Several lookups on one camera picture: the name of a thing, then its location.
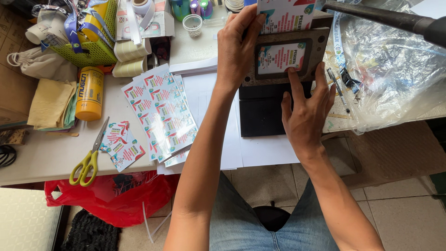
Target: scissors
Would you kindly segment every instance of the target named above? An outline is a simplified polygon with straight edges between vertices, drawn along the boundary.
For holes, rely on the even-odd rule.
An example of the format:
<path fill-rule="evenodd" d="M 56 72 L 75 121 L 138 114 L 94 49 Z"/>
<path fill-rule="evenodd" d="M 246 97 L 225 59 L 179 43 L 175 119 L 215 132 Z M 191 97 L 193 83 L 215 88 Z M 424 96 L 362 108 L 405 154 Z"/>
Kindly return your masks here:
<path fill-rule="evenodd" d="M 104 137 L 104 131 L 105 127 L 108 124 L 108 117 L 104 125 L 102 125 L 101 131 L 99 132 L 98 136 L 96 137 L 95 143 L 93 145 L 93 149 L 88 152 L 88 154 L 85 156 L 85 158 L 73 169 L 70 175 L 70 184 L 71 185 L 78 185 L 81 184 L 83 187 L 89 186 L 93 180 L 96 177 L 96 173 L 98 172 L 98 149 L 101 145 L 102 138 Z M 74 181 L 74 174 L 77 172 L 79 168 L 82 167 L 81 173 L 79 174 L 79 178 Z M 93 168 L 93 175 L 91 176 L 90 180 L 85 183 L 85 179 L 87 178 L 88 172 L 90 169 Z"/>

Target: pen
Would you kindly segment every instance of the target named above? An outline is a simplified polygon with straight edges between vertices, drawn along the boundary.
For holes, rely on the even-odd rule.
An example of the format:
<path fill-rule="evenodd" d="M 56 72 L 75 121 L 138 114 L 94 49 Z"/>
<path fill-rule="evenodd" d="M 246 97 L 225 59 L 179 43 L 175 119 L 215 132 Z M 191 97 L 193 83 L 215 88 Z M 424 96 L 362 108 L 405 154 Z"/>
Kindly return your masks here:
<path fill-rule="evenodd" d="M 344 104 L 345 110 L 347 111 L 347 113 L 350 113 L 350 109 L 348 108 L 347 102 L 345 101 L 344 95 L 342 94 L 341 86 L 337 82 L 337 80 L 336 80 L 335 76 L 333 75 L 333 73 L 331 72 L 330 68 L 327 69 L 327 73 L 330 76 L 333 83 L 336 85 L 336 90 L 338 91 L 339 97 L 341 97 L 341 100 L 342 100 L 342 103 Z"/>

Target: black knit fabric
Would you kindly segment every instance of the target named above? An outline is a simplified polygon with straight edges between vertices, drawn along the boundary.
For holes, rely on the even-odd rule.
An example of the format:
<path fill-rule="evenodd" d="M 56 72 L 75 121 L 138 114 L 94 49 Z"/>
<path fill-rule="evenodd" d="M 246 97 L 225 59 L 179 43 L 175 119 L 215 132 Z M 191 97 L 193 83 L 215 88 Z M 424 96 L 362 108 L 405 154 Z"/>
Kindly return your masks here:
<path fill-rule="evenodd" d="M 71 223 L 63 251 L 117 251 L 121 229 L 105 223 L 85 209 Z"/>

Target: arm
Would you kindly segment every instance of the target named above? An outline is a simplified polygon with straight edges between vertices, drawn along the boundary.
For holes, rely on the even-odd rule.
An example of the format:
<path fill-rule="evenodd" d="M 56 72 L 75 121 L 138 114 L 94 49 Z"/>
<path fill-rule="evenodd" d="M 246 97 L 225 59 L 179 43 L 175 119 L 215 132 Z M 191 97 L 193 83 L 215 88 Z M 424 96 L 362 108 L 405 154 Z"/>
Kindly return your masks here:
<path fill-rule="evenodd" d="M 347 186 L 328 159 L 320 138 L 325 119 L 335 100 L 336 87 L 328 89 L 324 62 L 316 70 L 316 88 L 306 99 L 299 77 L 289 70 L 291 96 L 284 93 L 282 122 L 296 156 L 313 182 L 322 213 L 339 249 L 384 250 L 378 234 L 365 217 Z"/>
<path fill-rule="evenodd" d="M 217 81 L 178 183 L 164 250 L 209 250 L 209 224 L 229 110 L 251 65 L 254 44 L 265 22 L 265 15 L 256 16 L 256 8 L 254 4 L 230 15 L 218 32 Z"/>

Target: blue jeans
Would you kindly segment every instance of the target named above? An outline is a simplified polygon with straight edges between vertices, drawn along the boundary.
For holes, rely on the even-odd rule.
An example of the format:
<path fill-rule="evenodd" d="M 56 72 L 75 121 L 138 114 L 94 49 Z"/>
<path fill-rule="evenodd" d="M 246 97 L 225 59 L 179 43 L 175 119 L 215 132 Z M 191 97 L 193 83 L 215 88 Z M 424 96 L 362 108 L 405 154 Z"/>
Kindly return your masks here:
<path fill-rule="evenodd" d="M 210 251 L 338 251 L 311 180 L 287 223 L 266 230 L 252 207 L 221 172 L 212 209 Z"/>

